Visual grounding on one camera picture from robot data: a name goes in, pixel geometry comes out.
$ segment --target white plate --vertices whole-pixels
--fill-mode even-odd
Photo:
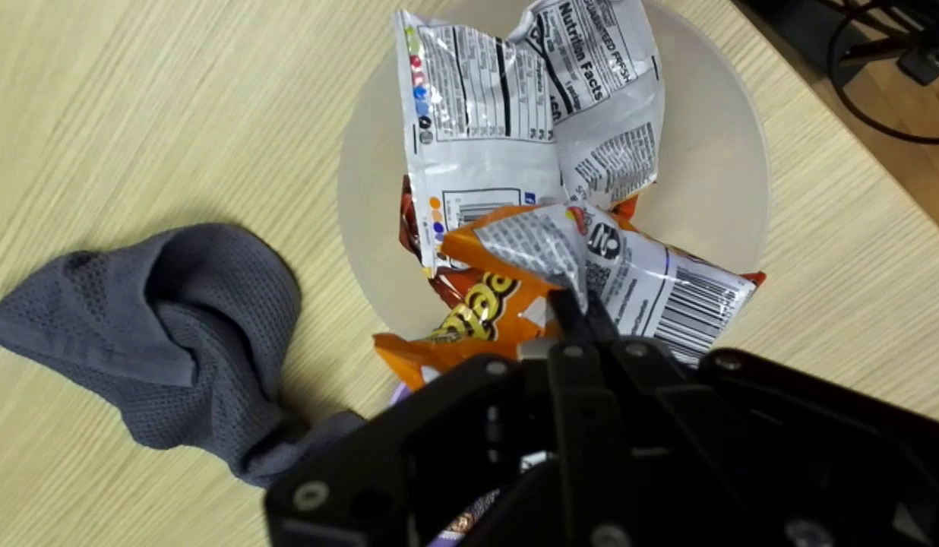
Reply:
[[[527,0],[471,0],[442,20],[505,36]],[[669,84],[658,181],[643,191],[638,226],[731,270],[754,270],[770,228],[770,166],[749,99],[715,46],[661,3],[648,3]],[[396,59],[359,93],[342,140],[337,215],[345,259],[379,320],[422,336],[442,303],[399,243],[403,174]]]

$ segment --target black cable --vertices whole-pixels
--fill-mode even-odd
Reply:
[[[939,136],[923,136],[923,134],[905,134],[905,132],[896,132],[891,124],[882,124],[877,118],[865,117],[849,93],[844,93],[844,84],[834,78],[834,49],[841,43],[841,34],[863,15],[868,15],[871,10],[877,10],[877,3],[865,3],[859,10],[854,10],[851,15],[841,19],[841,23],[833,30],[829,36],[829,49],[826,49],[826,76],[833,81],[833,91],[834,98],[841,99],[841,105],[857,117],[863,124],[882,132],[882,134],[891,134],[892,140],[905,140],[905,142],[923,142],[923,147],[939,147]]]

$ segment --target wooden table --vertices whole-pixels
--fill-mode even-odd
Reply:
[[[775,171],[772,279],[727,342],[939,417],[939,230],[730,3],[669,3],[737,66]],[[334,181],[399,7],[0,0],[0,294],[68,249],[238,218],[306,294],[288,401],[377,414],[392,377]],[[264,545],[261,489],[133,448],[109,404],[0,351],[0,545]]]

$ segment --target silver chip bag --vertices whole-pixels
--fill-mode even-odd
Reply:
[[[665,88],[640,0],[537,0],[505,43],[547,64],[563,198],[610,211],[655,178]]]
[[[399,84],[420,255],[498,208],[558,205],[544,59],[475,26],[399,15]]]

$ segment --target gray cloth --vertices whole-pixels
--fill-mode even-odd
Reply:
[[[136,444],[202,448],[264,486],[361,422],[306,430],[276,404],[299,311],[257,237],[193,226],[44,263],[0,302],[0,345],[115,404]]]

